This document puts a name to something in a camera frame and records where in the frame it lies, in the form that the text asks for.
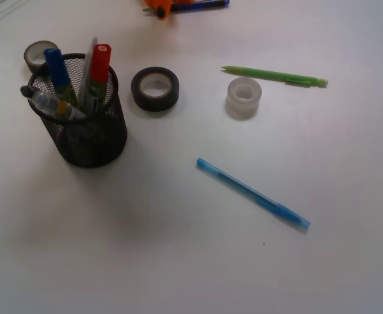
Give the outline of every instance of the green mechanical pencil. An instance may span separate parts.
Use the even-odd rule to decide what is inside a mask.
[[[257,79],[278,80],[280,82],[303,86],[327,87],[328,84],[328,81],[324,78],[302,77],[301,75],[250,69],[247,67],[222,67],[222,69],[225,69],[227,72],[232,74],[256,77]]]

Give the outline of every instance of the mesh pencil holder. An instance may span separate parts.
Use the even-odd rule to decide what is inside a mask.
[[[85,54],[65,54],[63,57],[75,94],[78,94]],[[38,75],[46,70],[45,67],[44,63],[32,75],[28,86],[55,95],[50,77]],[[80,167],[100,167],[118,157],[126,144],[127,130],[118,89],[118,78],[110,68],[105,106],[99,112],[82,120],[57,120],[38,110],[30,100],[29,104],[41,118],[65,160]]]

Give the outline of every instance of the blue marker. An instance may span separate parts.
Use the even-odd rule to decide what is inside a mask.
[[[197,160],[197,167],[221,179],[224,183],[232,186],[235,190],[238,190],[245,196],[248,196],[251,200],[254,200],[258,205],[266,208],[266,210],[272,212],[280,218],[287,220],[296,227],[306,230],[308,229],[310,222],[305,218],[300,217],[298,214],[294,213],[287,207],[284,207],[283,205],[270,200],[260,192],[257,192],[253,188],[250,188],[248,185],[245,185],[244,183],[236,180],[235,178],[231,177],[227,173],[224,173],[222,170],[204,161],[203,159],[199,158]]]
[[[46,49],[44,55],[49,69],[50,80],[54,85],[57,97],[79,109],[74,88],[71,84],[61,50]]]

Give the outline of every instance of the blue marker cap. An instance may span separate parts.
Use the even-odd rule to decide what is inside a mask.
[[[46,49],[44,51],[46,64],[49,68],[50,80],[54,87],[66,86],[71,84],[68,70],[63,61],[60,49]]]

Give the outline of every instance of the red marker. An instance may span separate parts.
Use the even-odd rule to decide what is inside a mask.
[[[108,44],[97,44],[94,46],[90,70],[90,85],[88,86],[86,101],[88,114],[97,113],[106,104],[108,69],[110,67],[111,54],[112,49]]]

